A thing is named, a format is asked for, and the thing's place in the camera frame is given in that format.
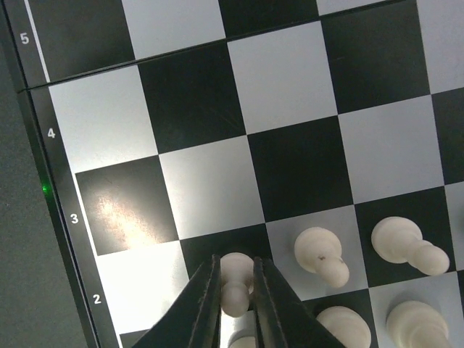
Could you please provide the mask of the white chess piece twelfth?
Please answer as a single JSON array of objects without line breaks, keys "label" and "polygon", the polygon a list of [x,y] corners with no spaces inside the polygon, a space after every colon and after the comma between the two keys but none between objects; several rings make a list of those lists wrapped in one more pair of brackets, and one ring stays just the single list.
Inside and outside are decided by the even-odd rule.
[{"label": "white chess piece twelfth", "polygon": [[446,273],[450,267],[447,253],[423,238],[421,229],[405,217],[386,217],[373,228],[371,243],[387,262],[408,263],[428,276]]}]

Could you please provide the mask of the white chess piece fifteenth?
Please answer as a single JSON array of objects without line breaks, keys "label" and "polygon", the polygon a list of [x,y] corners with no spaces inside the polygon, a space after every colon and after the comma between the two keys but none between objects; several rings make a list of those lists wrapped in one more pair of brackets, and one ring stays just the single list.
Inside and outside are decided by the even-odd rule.
[{"label": "white chess piece fifteenth", "polygon": [[294,242],[294,255],[304,270],[318,274],[333,288],[343,287],[349,280],[341,242],[328,229],[312,227],[301,232]]}]

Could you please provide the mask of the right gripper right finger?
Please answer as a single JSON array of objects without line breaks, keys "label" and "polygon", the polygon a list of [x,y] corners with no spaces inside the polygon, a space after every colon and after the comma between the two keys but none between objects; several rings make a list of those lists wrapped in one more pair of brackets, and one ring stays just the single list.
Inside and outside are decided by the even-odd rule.
[{"label": "right gripper right finger", "polygon": [[307,310],[272,260],[255,257],[253,276],[256,347],[343,346]]}]

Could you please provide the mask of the white chess piece sixteenth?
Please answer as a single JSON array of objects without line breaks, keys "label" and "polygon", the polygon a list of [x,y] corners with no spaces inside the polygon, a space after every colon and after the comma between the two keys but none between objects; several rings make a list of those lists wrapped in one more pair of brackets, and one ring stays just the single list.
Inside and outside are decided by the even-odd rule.
[{"label": "white chess piece sixteenth", "polygon": [[251,257],[232,252],[220,259],[221,308],[226,315],[239,318],[249,308],[253,292],[253,267]]}]

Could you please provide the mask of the white chess piece fourteenth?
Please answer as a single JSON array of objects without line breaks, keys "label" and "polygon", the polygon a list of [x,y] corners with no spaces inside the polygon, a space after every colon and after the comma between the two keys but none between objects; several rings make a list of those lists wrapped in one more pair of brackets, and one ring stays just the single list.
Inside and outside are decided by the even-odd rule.
[{"label": "white chess piece fourteenth", "polygon": [[446,320],[424,302],[406,301],[397,305],[386,319],[386,328],[396,347],[452,347]]}]

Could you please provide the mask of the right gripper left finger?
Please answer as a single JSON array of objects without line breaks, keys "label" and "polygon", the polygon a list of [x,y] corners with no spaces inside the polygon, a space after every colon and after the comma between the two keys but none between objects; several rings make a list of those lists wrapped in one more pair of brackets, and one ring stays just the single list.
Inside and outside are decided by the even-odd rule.
[{"label": "right gripper left finger", "polygon": [[135,347],[220,346],[220,257],[203,262],[165,315]]}]

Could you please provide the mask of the white chess piece eleventh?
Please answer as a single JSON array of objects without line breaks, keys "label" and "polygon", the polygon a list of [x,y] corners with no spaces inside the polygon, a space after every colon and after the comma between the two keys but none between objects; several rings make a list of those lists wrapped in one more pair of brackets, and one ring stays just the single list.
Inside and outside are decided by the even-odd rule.
[{"label": "white chess piece eleventh", "polygon": [[233,341],[229,348],[255,348],[256,338],[254,336],[243,336]]}]

